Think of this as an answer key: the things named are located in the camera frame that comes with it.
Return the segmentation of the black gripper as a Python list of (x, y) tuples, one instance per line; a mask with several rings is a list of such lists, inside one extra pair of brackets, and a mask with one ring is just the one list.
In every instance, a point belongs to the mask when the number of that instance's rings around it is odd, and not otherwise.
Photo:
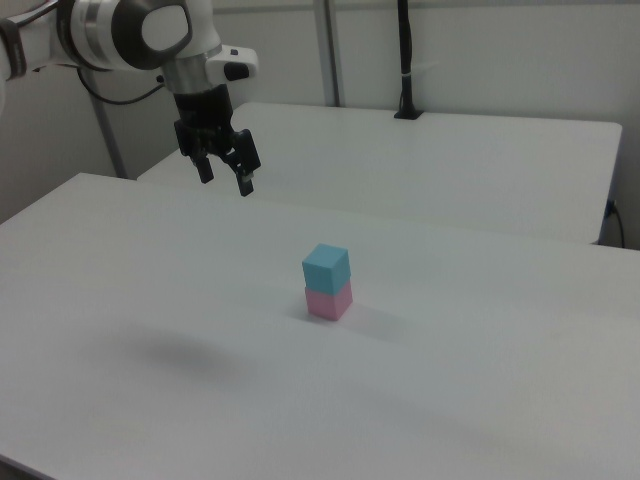
[(208, 154), (213, 154), (234, 172), (242, 197), (254, 191), (253, 175), (261, 167), (252, 133), (235, 132), (231, 126), (233, 107), (226, 84), (196, 94), (175, 94), (179, 119), (174, 123), (178, 145), (191, 158), (199, 179), (214, 179)]

